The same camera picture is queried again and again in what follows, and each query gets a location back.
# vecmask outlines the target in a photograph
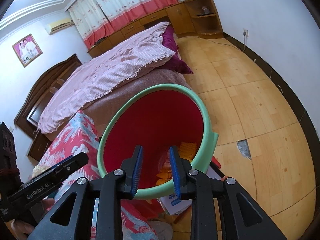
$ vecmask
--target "metal screw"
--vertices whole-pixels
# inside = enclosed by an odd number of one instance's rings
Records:
[[[77,183],[78,183],[79,185],[83,185],[83,184],[86,183],[86,182],[87,182],[87,179],[86,179],[86,178],[80,178],[80,179],[77,180]]]
[[[121,170],[121,169],[115,170],[115,171],[113,172],[113,174],[116,175],[116,176],[120,176],[120,175],[123,174],[123,170]]]
[[[227,183],[230,184],[230,185],[233,185],[236,183],[236,180],[234,178],[227,178]]]
[[[195,170],[195,169],[192,169],[192,170],[189,171],[189,174],[192,175],[192,176],[196,176],[196,175],[199,174],[199,172],[197,170]]]

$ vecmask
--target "triangular cutout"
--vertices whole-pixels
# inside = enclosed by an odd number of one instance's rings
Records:
[[[55,224],[66,227],[69,225],[73,206],[76,201],[77,194],[71,193],[68,198],[62,203],[58,210],[52,215],[50,221]]]
[[[237,194],[237,200],[243,217],[243,222],[246,227],[250,227],[262,222],[262,217],[250,204],[250,202],[241,193]]]

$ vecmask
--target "bucket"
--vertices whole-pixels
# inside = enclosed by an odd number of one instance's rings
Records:
[[[193,91],[175,84],[156,85],[135,95],[110,121],[98,149],[99,173],[104,177],[119,169],[124,159],[132,157],[135,146],[142,145],[135,199],[160,198],[174,192],[173,180],[155,186],[161,153],[181,142],[196,143],[191,165],[206,172],[217,140],[207,109]]]

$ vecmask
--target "power outlet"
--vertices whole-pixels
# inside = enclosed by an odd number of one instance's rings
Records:
[[[247,38],[249,37],[249,31],[246,30],[245,28],[243,28],[243,32],[245,33],[245,36],[247,36]]]

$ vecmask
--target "power cord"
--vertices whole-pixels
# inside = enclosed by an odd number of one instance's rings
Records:
[[[230,45],[230,44],[225,44],[225,43],[219,43],[219,42],[215,42],[215,41],[212,41],[212,40],[203,39],[203,38],[200,38],[200,37],[198,37],[198,36],[187,36],[187,37],[182,37],[181,39],[183,39],[183,38],[189,38],[189,37],[195,37],[195,38],[199,38],[199,39],[202,39],[202,40],[211,41],[211,42],[216,43],[216,44],[227,45],[227,46],[236,48],[236,49],[238,49],[238,50],[241,51],[241,52],[244,52],[245,49],[247,48],[247,46],[246,46],[246,44],[245,44],[245,35],[246,35],[246,33],[245,33],[245,31],[244,31],[244,32],[243,32],[243,44],[244,44],[244,48],[243,48],[243,49],[241,49],[241,48],[239,48],[238,46],[233,45],[233,44]]]

